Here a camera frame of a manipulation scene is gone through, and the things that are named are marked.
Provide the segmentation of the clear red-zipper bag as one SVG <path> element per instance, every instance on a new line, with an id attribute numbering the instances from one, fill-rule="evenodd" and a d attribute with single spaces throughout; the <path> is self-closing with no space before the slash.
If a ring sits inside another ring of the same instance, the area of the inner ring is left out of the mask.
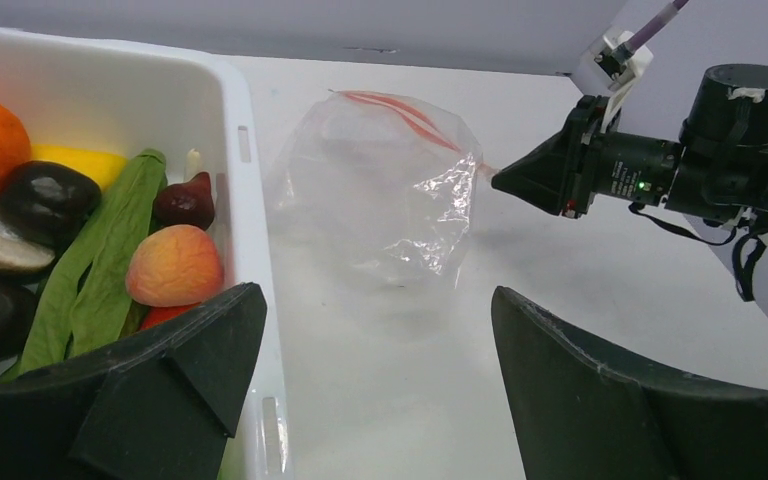
<path id="1" fill-rule="evenodd" d="M 460 116 L 410 96 L 337 90 L 265 173 L 270 234 L 311 245 L 346 274 L 449 289 L 493 172 Z"/>

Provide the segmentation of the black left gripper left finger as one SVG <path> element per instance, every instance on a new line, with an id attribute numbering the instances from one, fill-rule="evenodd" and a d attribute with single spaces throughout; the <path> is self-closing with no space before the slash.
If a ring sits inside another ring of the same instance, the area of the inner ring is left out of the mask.
<path id="1" fill-rule="evenodd" d="M 0 383 L 0 479 L 215 479 L 264 334 L 242 283 L 171 320 Z"/>

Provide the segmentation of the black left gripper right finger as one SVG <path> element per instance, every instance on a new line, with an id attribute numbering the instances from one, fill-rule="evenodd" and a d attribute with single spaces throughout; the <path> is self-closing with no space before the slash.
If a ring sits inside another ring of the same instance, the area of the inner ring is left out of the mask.
<path id="1" fill-rule="evenodd" d="M 491 320 L 530 479 L 768 479 L 768 390 L 664 365 L 497 287 Z"/>

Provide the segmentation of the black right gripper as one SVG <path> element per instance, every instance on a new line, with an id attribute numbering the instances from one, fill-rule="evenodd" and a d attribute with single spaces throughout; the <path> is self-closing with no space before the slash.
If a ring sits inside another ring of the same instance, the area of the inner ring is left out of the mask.
<path id="1" fill-rule="evenodd" d="M 605 195 L 715 225 L 750 212 L 768 227 L 768 66 L 708 68 L 675 141 L 617 131 L 608 103 L 583 96 L 491 187 L 553 216 L 583 216 Z"/>

